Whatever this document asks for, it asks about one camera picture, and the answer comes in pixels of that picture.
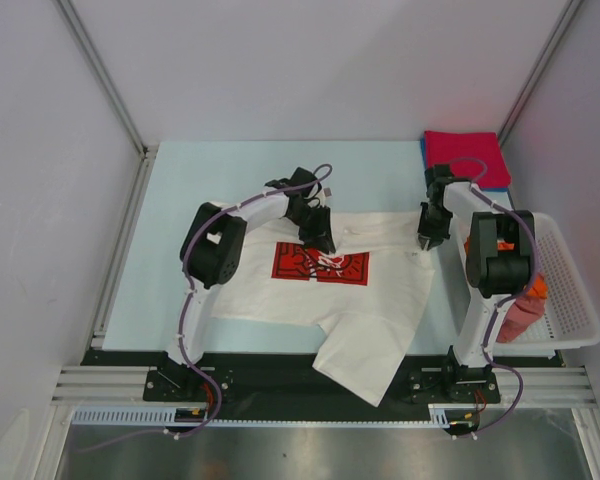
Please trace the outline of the white t shirt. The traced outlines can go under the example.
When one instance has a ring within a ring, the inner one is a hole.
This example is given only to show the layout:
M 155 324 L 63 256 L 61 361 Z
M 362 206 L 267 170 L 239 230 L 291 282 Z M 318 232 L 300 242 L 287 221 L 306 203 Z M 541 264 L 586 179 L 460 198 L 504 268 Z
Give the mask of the white t shirt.
M 424 315 L 434 267 L 416 241 L 417 212 L 336 213 L 336 251 L 301 245 L 287 220 L 249 233 L 218 319 L 317 326 L 313 367 L 377 407 Z

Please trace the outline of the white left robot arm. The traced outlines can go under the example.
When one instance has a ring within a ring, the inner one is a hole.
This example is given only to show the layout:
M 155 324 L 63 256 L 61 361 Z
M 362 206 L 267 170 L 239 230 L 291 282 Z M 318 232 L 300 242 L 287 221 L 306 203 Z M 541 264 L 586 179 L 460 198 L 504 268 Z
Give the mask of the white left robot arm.
M 333 254 L 328 194 L 322 182 L 333 167 L 322 164 L 309 171 L 298 167 L 289 178 L 274 179 L 261 192 L 229 206 L 202 204 L 180 251 L 181 268 L 187 282 L 179 314 L 177 333 L 167 349 L 178 366 L 166 377 L 166 387 L 177 398 L 194 397 L 201 376 L 189 366 L 204 353 L 203 340 L 211 310 L 220 288 L 235 275 L 248 233 L 278 219 L 287 219 L 298 229 L 305 247 Z

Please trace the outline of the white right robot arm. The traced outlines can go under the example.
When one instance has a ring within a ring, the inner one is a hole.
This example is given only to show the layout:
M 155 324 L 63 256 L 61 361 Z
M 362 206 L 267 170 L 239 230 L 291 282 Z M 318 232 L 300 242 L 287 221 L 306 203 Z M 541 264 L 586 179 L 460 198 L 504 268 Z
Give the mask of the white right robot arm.
M 471 298 L 441 388 L 449 399 L 464 401 L 477 389 L 475 375 L 494 366 L 496 329 L 515 300 L 534 285 L 539 261 L 533 213 L 498 204 L 467 179 L 430 180 L 417 228 L 421 249 L 449 240 L 454 222 L 469 226 L 464 271 Z

